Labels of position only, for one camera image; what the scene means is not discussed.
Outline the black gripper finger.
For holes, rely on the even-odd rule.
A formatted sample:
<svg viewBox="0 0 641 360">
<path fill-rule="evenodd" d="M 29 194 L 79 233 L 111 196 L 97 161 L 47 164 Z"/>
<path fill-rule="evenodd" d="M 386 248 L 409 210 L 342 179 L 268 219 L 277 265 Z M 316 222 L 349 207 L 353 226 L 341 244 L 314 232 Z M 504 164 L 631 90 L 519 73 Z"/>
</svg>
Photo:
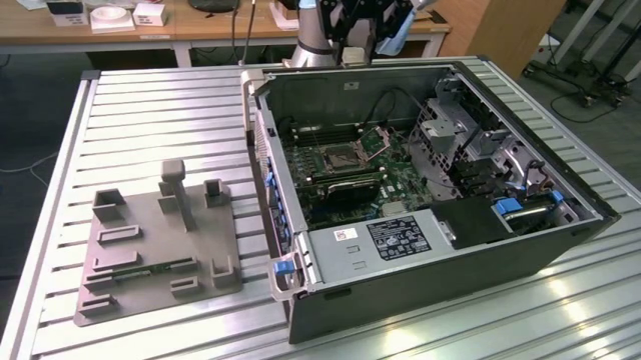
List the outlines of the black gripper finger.
<svg viewBox="0 0 641 360">
<path fill-rule="evenodd" d="M 374 58 L 377 43 L 392 33 L 396 21 L 397 1 L 368 1 L 369 20 L 366 38 L 366 60 Z"/>
<path fill-rule="evenodd" d="M 325 38 L 330 41 L 336 64 L 344 63 L 344 50 L 356 23 L 357 1 L 321 1 L 320 16 Z"/>
</svg>

